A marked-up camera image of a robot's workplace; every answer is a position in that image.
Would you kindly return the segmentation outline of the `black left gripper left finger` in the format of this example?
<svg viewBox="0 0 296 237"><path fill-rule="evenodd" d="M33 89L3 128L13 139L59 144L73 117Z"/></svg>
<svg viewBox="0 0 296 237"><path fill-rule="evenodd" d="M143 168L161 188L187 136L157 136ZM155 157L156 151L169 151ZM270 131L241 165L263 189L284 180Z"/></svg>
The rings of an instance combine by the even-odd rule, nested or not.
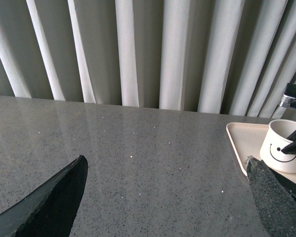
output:
<svg viewBox="0 0 296 237"><path fill-rule="evenodd" d="M80 155L24 199L0 214L0 237L68 237L88 174Z"/></svg>

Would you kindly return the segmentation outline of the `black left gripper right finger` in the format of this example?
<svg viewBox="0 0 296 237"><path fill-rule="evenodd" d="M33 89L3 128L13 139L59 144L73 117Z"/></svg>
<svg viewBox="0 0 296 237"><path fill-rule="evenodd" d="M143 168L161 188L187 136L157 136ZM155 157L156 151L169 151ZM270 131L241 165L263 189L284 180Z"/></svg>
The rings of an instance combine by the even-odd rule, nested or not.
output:
<svg viewBox="0 0 296 237"><path fill-rule="evenodd" d="M254 156L245 165L263 227L272 237L296 237L296 183Z"/></svg>

